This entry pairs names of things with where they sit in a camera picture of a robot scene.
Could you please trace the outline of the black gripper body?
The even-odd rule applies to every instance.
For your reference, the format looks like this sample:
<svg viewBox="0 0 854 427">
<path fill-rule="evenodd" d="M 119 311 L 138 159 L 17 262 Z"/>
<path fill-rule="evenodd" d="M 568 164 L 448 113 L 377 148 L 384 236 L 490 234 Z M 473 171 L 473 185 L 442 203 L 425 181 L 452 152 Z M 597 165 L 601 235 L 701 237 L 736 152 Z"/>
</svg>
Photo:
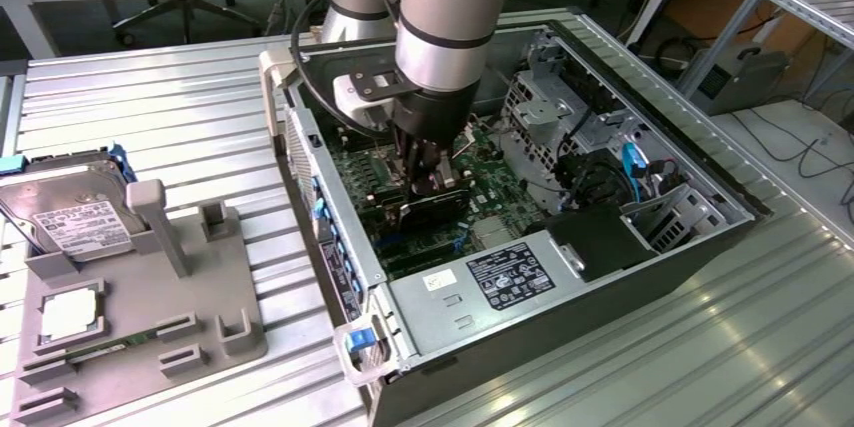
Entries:
<svg viewBox="0 0 854 427">
<path fill-rule="evenodd" d="M 422 89 L 398 96 L 392 117 L 396 140 L 450 145 L 465 128 L 478 89 L 476 81 L 452 92 Z"/>
</svg>

